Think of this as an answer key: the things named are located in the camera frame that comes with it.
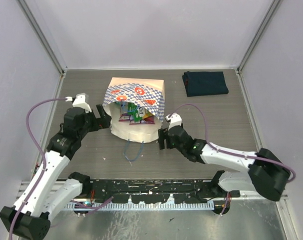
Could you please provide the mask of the blue checkered paper bag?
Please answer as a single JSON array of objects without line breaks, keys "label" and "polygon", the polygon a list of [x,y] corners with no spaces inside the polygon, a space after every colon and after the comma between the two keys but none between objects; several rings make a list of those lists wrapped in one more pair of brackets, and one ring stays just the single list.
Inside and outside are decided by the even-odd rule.
[{"label": "blue checkered paper bag", "polygon": [[103,108],[111,116],[111,133],[126,141],[123,155],[132,163],[145,144],[158,139],[165,114],[165,81],[112,77]]}]

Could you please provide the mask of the green Fox's candy packet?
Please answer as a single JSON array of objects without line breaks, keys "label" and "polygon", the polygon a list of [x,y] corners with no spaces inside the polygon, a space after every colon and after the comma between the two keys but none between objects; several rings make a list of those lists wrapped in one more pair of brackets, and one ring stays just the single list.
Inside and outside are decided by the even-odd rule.
[{"label": "green Fox's candy packet", "polygon": [[140,124],[155,124],[155,116],[150,112],[146,113],[142,119],[139,121]]}]

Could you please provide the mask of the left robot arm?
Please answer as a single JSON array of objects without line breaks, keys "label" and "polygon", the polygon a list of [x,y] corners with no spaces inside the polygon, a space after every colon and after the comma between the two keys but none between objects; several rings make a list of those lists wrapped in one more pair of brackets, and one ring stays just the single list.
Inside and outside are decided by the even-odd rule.
[{"label": "left robot arm", "polygon": [[32,181],[13,206],[4,206],[0,211],[0,219],[10,236],[27,240],[44,239],[51,222],[66,204],[75,197],[87,198],[91,194],[90,177],[79,172],[71,173],[53,195],[50,191],[81,147],[84,137],[110,127],[111,117],[103,106],[98,104],[96,108],[99,117],[79,106],[66,111],[59,132],[50,139],[46,151],[42,153],[43,161]]}]

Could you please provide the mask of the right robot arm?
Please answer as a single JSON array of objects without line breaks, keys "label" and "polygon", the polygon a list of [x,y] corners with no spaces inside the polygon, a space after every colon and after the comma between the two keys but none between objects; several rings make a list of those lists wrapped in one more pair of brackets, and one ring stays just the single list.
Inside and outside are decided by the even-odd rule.
[{"label": "right robot arm", "polygon": [[290,178],[290,170],[268,149],[239,151],[192,138],[181,125],[158,130],[161,150],[176,149],[193,163],[218,165],[232,172],[219,171],[212,179],[211,192],[222,197],[232,191],[255,191],[262,197],[280,200]]}]

